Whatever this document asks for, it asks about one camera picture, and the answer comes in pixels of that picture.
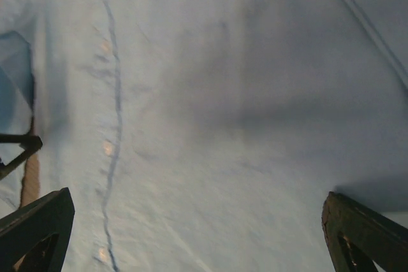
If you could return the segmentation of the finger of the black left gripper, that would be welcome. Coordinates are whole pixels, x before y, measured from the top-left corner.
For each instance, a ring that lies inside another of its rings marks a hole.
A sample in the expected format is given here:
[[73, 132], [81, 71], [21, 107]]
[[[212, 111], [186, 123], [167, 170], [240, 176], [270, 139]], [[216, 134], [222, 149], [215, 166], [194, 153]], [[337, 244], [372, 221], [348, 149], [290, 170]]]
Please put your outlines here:
[[1, 163], [1, 179], [7, 177], [43, 146], [39, 136], [30, 134], [1, 134], [1, 144], [19, 144], [20, 148], [24, 150], [8, 164]]

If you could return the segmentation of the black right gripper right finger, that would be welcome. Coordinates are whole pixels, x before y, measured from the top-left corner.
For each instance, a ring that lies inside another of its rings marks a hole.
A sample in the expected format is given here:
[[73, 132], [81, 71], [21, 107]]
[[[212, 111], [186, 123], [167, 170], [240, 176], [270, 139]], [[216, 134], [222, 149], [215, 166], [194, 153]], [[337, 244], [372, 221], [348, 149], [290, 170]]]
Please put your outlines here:
[[407, 228], [336, 192], [321, 219], [335, 271], [407, 271]]

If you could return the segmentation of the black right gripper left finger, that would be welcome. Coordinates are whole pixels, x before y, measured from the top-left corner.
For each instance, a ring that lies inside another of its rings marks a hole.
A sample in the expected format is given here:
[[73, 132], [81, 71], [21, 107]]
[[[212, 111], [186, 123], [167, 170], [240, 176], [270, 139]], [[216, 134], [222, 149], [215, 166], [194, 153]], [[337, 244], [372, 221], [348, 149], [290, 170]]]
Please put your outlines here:
[[67, 187], [1, 219], [1, 271], [61, 271], [75, 207]]

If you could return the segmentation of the light blue button shirt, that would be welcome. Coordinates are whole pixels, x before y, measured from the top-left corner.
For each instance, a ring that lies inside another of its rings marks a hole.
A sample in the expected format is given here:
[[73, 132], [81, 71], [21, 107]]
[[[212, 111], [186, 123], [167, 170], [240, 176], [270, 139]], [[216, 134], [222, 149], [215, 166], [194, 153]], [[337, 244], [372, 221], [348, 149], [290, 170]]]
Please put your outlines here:
[[407, 225], [407, 0], [1, 0], [1, 131], [64, 271], [332, 271], [332, 190]]

